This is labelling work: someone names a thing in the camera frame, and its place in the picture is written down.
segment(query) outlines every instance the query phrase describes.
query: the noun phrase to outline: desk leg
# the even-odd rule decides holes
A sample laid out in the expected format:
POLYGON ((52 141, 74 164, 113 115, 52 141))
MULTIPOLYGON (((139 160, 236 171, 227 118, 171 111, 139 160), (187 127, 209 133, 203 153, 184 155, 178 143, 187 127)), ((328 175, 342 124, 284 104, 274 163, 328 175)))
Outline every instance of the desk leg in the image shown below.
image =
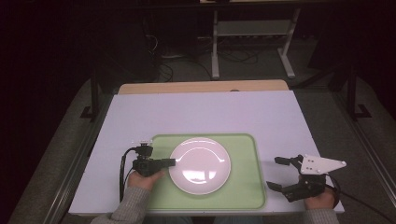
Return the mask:
POLYGON ((212 51, 212 79, 219 79, 219 58, 218 58, 218 12, 214 12, 213 19, 213 51, 212 51))
POLYGON ((291 39, 293 38, 294 29, 295 29, 295 27, 297 25, 297 20, 298 20, 298 17, 300 15, 300 11, 301 10, 299 8, 296 8, 294 10, 293 19, 291 20, 290 25, 289 25, 289 29, 288 29, 288 35, 287 35, 286 43, 283 46, 283 48, 279 48, 277 50, 277 52, 279 53, 280 60, 283 63, 283 67, 285 67, 285 70, 286 70, 286 73, 288 75, 288 78, 295 78, 296 77, 294 72, 293 72, 293 69, 292 69, 292 67, 290 65, 289 59, 288 59, 288 49, 289 49, 289 45, 290 45, 291 39))

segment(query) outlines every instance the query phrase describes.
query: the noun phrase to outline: green tray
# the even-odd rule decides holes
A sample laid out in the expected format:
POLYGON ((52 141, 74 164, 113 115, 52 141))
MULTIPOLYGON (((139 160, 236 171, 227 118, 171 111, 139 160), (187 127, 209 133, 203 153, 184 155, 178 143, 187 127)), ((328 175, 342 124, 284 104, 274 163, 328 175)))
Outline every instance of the green tray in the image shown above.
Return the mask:
POLYGON ((169 158, 175 147, 193 137, 213 139, 227 150, 231 172, 226 183, 212 193, 193 195, 179 189, 166 172, 152 191, 149 210, 248 210, 264 206, 262 172, 254 138, 249 134, 160 134, 152 138, 151 158, 169 158))

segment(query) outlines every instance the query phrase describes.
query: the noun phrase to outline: white metal stand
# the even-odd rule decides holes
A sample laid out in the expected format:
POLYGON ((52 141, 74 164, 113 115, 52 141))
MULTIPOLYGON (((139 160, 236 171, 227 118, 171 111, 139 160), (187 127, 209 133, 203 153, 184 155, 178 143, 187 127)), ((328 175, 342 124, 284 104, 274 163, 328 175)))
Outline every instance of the white metal stand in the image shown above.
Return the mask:
POLYGON ((213 20, 212 79, 219 79, 218 36, 232 35, 286 35, 286 43, 283 48, 278 49, 278 53, 288 78, 295 78, 287 54, 299 14, 300 9, 296 8, 292 20, 218 21, 218 12, 215 11, 213 20))

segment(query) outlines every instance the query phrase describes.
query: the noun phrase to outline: sweater cuff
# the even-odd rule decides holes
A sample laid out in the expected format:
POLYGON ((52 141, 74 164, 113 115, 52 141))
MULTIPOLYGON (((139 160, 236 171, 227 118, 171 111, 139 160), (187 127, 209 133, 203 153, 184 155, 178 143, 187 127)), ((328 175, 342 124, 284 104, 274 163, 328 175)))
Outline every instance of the sweater cuff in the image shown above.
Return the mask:
POLYGON ((143 221, 148 203, 148 190, 138 187, 127 188, 122 202, 111 218, 117 221, 143 221))
POLYGON ((337 215, 332 209, 312 209, 304 213, 304 223, 306 224, 338 224, 337 215))

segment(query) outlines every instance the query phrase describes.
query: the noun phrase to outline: person's left hand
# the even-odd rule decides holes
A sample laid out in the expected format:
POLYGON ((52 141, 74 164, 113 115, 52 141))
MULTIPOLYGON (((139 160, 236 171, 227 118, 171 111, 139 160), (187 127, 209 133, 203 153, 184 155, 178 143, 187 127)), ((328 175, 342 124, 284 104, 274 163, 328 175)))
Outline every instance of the person's left hand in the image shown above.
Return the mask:
POLYGON ((128 176, 128 187, 139 187, 151 191, 154 183, 165 175, 164 171, 160 171, 154 175, 143 177, 137 171, 133 171, 128 176))

